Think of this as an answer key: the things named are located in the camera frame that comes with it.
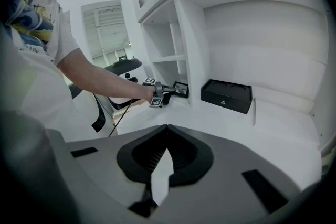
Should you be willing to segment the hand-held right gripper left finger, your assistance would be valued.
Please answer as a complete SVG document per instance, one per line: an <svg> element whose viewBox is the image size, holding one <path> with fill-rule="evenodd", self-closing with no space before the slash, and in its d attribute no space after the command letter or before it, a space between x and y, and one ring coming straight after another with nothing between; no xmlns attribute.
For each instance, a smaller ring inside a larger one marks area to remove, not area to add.
<svg viewBox="0 0 336 224"><path fill-rule="evenodd" d="M149 206L151 173L132 158L132 150L151 138L161 138L166 125L124 135L66 143L48 130L47 136L69 199L70 223L164 223L141 215Z"/></svg>

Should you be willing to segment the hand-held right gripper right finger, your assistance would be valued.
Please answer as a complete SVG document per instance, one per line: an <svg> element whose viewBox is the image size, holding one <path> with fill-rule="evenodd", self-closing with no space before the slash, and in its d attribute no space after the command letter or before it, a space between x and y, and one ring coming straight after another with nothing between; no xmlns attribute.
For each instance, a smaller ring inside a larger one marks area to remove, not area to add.
<svg viewBox="0 0 336 224"><path fill-rule="evenodd" d="M169 125L174 173L150 218L160 223L295 223L321 178L318 164L285 170L247 146Z"/></svg>

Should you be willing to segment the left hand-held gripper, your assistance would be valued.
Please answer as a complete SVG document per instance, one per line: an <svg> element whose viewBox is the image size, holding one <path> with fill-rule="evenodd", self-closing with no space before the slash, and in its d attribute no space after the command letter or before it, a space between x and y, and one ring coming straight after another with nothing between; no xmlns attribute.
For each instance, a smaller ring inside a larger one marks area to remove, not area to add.
<svg viewBox="0 0 336 224"><path fill-rule="evenodd" d="M153 86L155 88L155 92L153 94L152 100L150 102L151 108L162 108L169 104L171 96L173 93L168 92L176 92L174 87L166 86L156 79L146 78L143 83L143 86Z"/></svg>

